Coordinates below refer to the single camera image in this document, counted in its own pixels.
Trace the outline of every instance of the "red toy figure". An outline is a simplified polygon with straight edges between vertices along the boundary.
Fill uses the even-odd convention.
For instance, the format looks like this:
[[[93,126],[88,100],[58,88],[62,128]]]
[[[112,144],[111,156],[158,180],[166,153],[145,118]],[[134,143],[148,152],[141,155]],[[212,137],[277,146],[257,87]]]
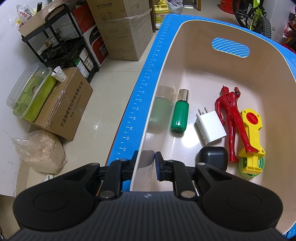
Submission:
[[[237,99],[240,97],[239,88],[235,87],[234,92],[229,93],[229,88],[223,86],[221,89],[222,96],[220,96],[215,103],[216,112],[219,116],[219,119],[222,125],[225,124],[221,115],[221,105],[226,110],[227,114],[227,124],[228,124],[228,135],[229,135],[229,160],[231,162],[239,162],[238,158],[235,156],[234,151],[234,141],[235,141],[235,126],[238,128],[239,135],[244,143],[246,153],[255,154],[258,153],[258,150],[251,146],[248,139],[246,130],[244,128],[244,122],[242,121],[242,116],[237,109]]]

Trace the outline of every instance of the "black metal shelf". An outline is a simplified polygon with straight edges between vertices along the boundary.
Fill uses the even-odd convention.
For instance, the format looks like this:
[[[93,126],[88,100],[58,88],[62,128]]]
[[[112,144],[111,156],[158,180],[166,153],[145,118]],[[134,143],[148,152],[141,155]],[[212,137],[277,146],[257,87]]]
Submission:
[[[65,42],[60,39],[59,35],[55,32],[55,30],[53,29],[52,25],[57,21],[59,20],[62,16],[68,14],[70,20],[71,20],[71,23],[73,25],[73,27],[75,28],[77,34],[78,34],[78,38],[77,38],[77,43],[76,45],[71,48],[71,50],[67,50],[66,46],[65,46]],[[53,36],[56,38],[57,42],[59,43],[59,46],[61,47],[62,51],[64,52],[64,54],[62,56],[64,57],[57,57],[55,59],[50,59],[48,61],[44,61],[42,59],[42,57],[36,52],[36,50],[32,47],[32,45],[29,43],[29,40],[32,39],[33,37],[35,37],[36,35],[40,34],[40,33],[44,33],[44,35],[49,38],[47,32],[45,31],[46,29],[50,29],[50,31],[52,32]],[[70,9],[69,7],[66,5],[66,4],[61,4],[59,6],[57,6],[56,8],[54,8],[52,11],[50,11],[50,13],[48,13],[48,15],[45,17],[45,23],[38,27],[37,29],[35,29],[34,31],[32,31],[31,33],[29,33],[26,37],[24,37],[22,35],[22,41],[25,42],[29,48],[33,51],[33,53],[37,56],[37,58],[39,59],[40,62],[42,62],[44,65],[46,65],[47,67],[53,67],[53,66],[61,66],[61,67],[64,67],[64,66],[76,66],[75,65],[75,62],[73,60],[73,57],[75,56],[76,52],[78,51],[78,49],[82,46],[85,47],[89,57],[91,58],[91,61],[93,62],[93,69],[91,70],[91,72],[89,73],[89,76],[87,77],[87,81],[90,83],[94,74],[96,72],[99,71],[99,67],[98,67],[98,64],[97,62],[95,61],[92,53],[90,52],[88,46],[86,45],[85,43],[85,40],[83,38],[83,36],[80,34],[80,31],[78,30],[78,27],[77,25],[75,24],[72,16],[71,16],[71,13],[70,13]]]

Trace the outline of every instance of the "plastic storage container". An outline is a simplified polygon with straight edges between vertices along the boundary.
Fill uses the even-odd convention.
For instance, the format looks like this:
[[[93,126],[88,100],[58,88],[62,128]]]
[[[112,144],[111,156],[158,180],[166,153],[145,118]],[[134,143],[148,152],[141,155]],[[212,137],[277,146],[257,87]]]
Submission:
[[[16,82],[6,104],[16,117],[32,122],[37,118],[55,83],[51,70],[44,64],[39,62],[30,65]]]

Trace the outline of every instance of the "cardboard box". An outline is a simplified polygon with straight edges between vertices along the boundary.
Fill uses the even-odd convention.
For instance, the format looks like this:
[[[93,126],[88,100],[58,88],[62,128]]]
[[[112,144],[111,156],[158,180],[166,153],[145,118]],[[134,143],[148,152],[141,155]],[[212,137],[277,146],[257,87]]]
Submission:
[[[93,89],[77,67],[63,71],[66,80],[57,81],[32,124],[72,141]]]
[[[87,3],[73,11],[75,19],[82,31],[85,42],[99,67],[105,62],[109,53],[98,30],[96,22]]]
[[[27,22],[24,23],[24,25],[20,26],[18,31],[26,37],[28,34],[33,32],[35,29],[39,28],[43,24],[45,24],[44,18],[46,15],[53,10],[55,7],[59,6],[62,4],[61,0],[54,0],[44,8],[42,8],[38,13],[36,13],[33,17],[31,17]],[[58,10],[55,11],[52,16],[56,15],[59,13],[63,8],[59,8]]]
[[[88,0],[110,57],[138,61],[153,36],[148,0]]]

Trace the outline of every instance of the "green tape roll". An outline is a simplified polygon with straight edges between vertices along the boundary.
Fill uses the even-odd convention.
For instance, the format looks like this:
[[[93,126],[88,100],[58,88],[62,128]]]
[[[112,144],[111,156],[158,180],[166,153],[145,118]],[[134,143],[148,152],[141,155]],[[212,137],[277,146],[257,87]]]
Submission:
[[[247,177],[247,178],[254,178],[256,176],[258,176],[259,174],[248,174],[248,173],[244,173],[242,172],[242,170],[247,166],[247,158],[246,157],[240,157],[239,159],[239,163],[237,164],[237,169],[239,170],[239,173],[243,176],[243,177]],[[261,157],[258,160],[258,167],[260,167],[263,170],[264,167],[264,158]]]

